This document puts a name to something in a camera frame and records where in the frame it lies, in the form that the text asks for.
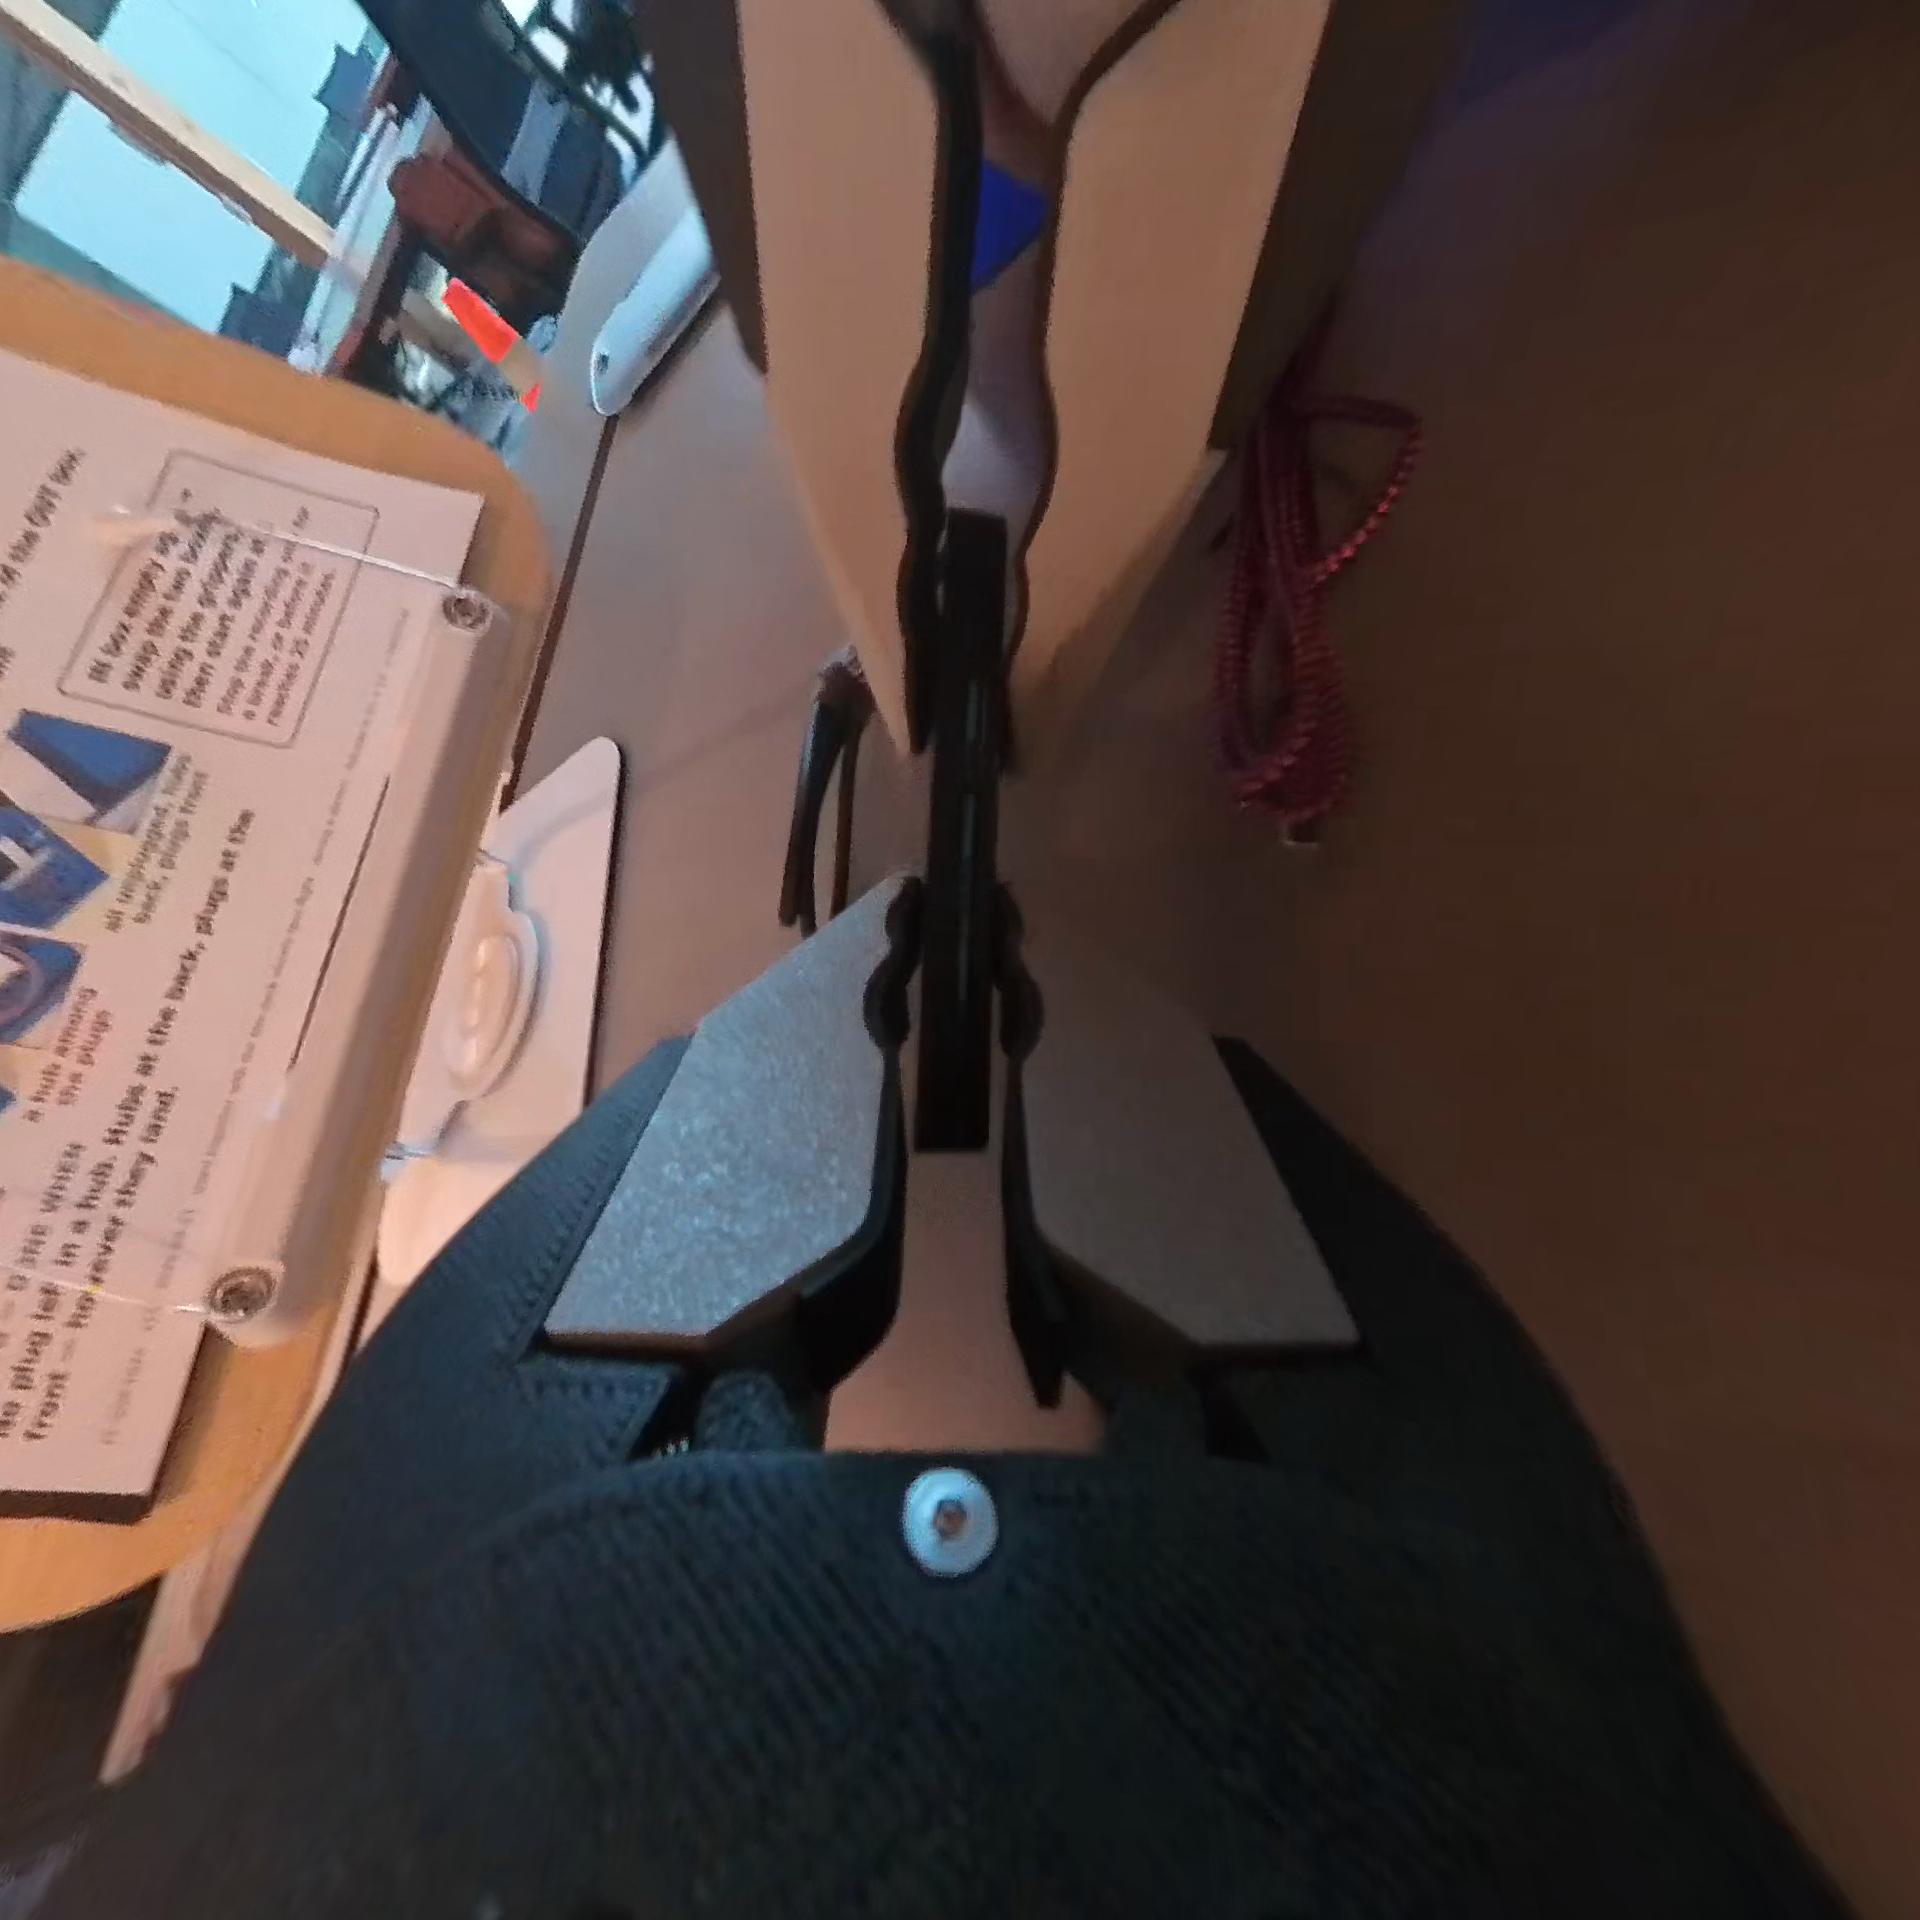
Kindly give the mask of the white stand base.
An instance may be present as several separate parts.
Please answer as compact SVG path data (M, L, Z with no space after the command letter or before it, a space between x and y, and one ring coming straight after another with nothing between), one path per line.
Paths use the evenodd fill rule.
M483 836L381 1175L389 1293L584 1111L619 788L616 743L589 738Z

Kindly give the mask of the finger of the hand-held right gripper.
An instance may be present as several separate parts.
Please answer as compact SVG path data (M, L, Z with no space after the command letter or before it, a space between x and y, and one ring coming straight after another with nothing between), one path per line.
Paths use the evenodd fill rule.
M968 70L959 5L735 7L765 402L879 719L922 743L908 606L943 356L943 134Z
M1043 251L1048 476L1015 685L1082 685L1221 458L1213 419L1326 3L1039 5L1012 68L1061 139Z

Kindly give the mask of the instruction sheet on wooden stand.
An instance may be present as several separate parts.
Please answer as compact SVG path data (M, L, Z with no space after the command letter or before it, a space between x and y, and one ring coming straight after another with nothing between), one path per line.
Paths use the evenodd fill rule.
M499 790L536 674L548 565L535 505L491 450L390 399L142 316L11 258L5 261L2 331L5 348L109 389L300 453L477 495L483 509L461 577L512 613L516 629L516 691ZM291 1342L240 1350L222 1337L213 1339L213 1353L196 1364L187 1388L158 1501L142 1521L5 1521L6 1634L120 1599L195 1561L240 1521L258 1516L341 1374L367 1262L342 1298Z

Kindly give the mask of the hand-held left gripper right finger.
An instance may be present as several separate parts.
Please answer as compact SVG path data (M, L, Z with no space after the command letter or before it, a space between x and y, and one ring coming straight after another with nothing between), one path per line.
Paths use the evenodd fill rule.
M1359 1343L1210 1031L997 898L1006 1309L1030 1391Z

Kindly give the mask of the black usb hub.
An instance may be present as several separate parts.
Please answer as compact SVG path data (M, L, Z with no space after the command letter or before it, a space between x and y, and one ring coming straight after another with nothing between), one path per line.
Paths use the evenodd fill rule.
M914 1148L978 1153L992 1127L995 901L1006 758L1008 531L952 513L941 554L922 884Z

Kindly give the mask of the white sheet holder bar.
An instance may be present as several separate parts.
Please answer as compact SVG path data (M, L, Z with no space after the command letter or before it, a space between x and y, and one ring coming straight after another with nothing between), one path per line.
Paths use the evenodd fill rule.
M514 674L514 615L475 588L442 588L374 823L199 1309L240 1350L312 1329L367 1262L381 1159L491 813Z

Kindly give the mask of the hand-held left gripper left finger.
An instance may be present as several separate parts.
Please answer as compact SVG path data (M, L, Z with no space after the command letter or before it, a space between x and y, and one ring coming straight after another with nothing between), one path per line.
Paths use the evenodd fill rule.
M901 1292L919 948L919 878L883 881L666 1049L552 1347L760 1366L810 1395L872 1353Z

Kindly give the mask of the printed instruction sheet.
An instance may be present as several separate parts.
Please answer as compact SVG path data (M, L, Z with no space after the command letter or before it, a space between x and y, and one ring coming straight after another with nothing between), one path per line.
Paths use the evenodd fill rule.
M156 1499L484 499L5 353L2 1486Z

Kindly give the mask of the wooden post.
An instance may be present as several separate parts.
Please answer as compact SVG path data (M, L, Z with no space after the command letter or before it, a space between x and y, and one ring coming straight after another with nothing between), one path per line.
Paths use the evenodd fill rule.
M50 79L94 107L119 137L223 203L310 269L334 258L336 231L247 156L208 132L127 61L47 3L5 3L2 34Z

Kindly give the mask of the black office chair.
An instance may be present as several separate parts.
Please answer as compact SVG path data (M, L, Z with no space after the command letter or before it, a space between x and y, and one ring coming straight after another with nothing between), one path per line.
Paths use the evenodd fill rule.
M582 246L668 142L626 3L362 3L458 153Z

